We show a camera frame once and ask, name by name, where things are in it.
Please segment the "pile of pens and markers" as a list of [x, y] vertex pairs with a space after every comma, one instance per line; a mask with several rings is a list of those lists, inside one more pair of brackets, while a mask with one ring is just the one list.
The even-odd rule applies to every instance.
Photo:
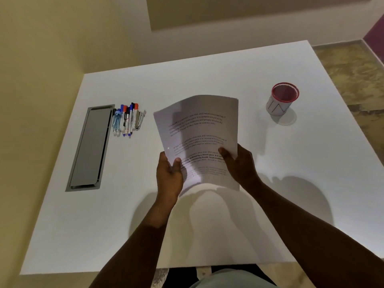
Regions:
[[120, 108], [113, 109], [112, 131], [115, 137], [131, 138], [133, 133], [138, 131], [135, 129], [137, 111], [144, 110], [140, 109], [138, 103], [133, 102], [128, 105], [121, 104]]

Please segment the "person's right forearm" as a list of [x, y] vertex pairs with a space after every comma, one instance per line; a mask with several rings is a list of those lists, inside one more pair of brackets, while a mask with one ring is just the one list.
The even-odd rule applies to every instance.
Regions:
[[257, 178], [243, 188], [316, 288], [384, 288], [384, 261], [370, 250]]

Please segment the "white printed paper sheets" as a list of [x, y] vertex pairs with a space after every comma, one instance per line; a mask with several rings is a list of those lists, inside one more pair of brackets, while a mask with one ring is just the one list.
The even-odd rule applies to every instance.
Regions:
[[154, 112], [165, 155], [170, 163], [181, 159], [181, 194], [199, 184], [240, 190], [218, 152], [237, 157], [238, 106], [237, 98], [197, 95]]

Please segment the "white red-rimmed pen cup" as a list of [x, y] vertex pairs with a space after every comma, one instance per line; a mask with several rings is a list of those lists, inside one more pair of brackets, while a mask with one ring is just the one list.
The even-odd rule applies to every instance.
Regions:
[[289, 82], [277, 83], [272, 87], [270, 98], [266, 103], [266, 111], [271, 116], [283, 116], [299, 95], [299, 89], [295, 85]]

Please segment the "person's light shirt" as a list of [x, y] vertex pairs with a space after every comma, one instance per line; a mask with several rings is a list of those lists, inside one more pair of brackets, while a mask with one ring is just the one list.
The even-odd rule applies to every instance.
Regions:
[[197, 281], [189, 288], [279, 288], [274, 283], [244, 270], [223, 269]]

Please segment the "person's left hand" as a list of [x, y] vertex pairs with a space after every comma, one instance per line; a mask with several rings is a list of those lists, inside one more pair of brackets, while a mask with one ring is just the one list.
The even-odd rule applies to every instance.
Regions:
[[157, 180], [157, 201], [168, 207], [174, 207], [184, 185], [182, 176], [172, 174], [171, 164], [165, 152], [159, 155], [159, 161], [156, 169]]

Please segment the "person's left forearm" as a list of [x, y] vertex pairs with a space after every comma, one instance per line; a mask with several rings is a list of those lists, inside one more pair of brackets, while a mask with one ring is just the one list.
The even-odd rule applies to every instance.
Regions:
[[157, 199], [89, 288], [150, 288], [174, 205]]

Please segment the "person's right hand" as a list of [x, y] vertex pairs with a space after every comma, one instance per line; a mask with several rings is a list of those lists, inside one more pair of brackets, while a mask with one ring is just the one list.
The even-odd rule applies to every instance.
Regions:
[[224, 161], [232, 178], [247, 192], [262, 188], [263, 183], [259, 178], [252, 153], [237, 144], [237, 159]]

